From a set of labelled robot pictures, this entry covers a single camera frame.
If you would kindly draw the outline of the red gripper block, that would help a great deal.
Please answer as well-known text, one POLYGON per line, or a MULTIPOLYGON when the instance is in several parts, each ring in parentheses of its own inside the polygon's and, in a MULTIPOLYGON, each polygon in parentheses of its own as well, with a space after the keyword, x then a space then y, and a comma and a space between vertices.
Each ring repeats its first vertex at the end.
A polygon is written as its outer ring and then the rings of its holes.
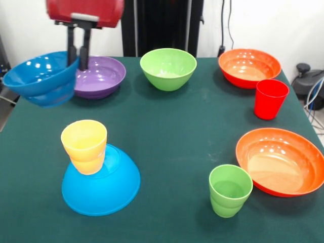
MULTIPOLYGON (((62 0, 46 1, 50 19, 71 23, 74 20, 91 21, 97 27, 115 28, 124 12, 124 1, 62 0)), ((91 29, 84 29, 83 45, 79 50, 79 70, 88 69, 91 29)), ((76 60, 74 26, 67 27, 67 64, 76 60)))

